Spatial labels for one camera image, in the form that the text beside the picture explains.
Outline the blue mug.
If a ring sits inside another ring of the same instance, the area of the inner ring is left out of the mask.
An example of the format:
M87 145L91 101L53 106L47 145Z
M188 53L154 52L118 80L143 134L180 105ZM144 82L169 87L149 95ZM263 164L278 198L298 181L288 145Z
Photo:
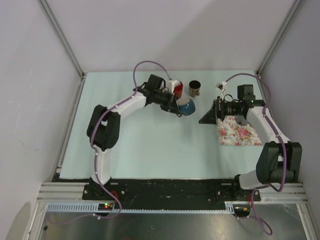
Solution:
M178 109L183 116L190 116L196 111L196 105L191 98L185 97L178 102Z

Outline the grey mug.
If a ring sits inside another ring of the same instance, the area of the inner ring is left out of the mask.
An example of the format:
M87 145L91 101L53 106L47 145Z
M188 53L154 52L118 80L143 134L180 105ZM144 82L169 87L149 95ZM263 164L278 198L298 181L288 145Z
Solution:
M239 126L246 126L249 123L242 115L237 116L235 121Z

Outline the brown patterned mug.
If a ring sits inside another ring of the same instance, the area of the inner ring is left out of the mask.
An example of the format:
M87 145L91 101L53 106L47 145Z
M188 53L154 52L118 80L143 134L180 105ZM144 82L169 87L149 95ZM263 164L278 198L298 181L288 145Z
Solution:
M189 95L191 97L196 97L200 95L201 83L197 80L192 80L189 82Z

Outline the red mug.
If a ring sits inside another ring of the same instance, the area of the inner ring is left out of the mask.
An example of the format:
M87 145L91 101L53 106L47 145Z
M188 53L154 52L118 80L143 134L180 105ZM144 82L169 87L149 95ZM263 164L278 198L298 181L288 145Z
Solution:
M182 83L174 87L173 93L177 100L179 100L182 97L183 89L184 85Z

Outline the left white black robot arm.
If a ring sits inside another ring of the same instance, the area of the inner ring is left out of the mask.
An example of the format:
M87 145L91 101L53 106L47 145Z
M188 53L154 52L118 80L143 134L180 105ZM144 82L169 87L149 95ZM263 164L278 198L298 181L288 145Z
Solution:
M106 184L111 179L111 149L120 136L121 122L130 114L148 105L156 104L160 109L182 116L177 100L181 98L183 84L180 80L164 80L151 74L147 82L133 89L131 95L115 103L113 106L97 105L92 113L86 135L94 150L94 170L92 180L97 183L93 193L99 199L107 199L111 187Z

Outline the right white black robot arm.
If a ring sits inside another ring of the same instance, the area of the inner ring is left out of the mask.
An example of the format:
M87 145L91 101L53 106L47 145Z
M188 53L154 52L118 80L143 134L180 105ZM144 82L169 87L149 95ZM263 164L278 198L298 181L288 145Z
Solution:
M229 116L241 117L257 133L263 149L254 170L235 176L232 197L238 201L249 195L249 190L271 187L281 192L285 184L297 183L303 148L291 141L276 125L263 100L256 99L251 84L237 87L237 99L226 101L217 97L199 124L217 125Z

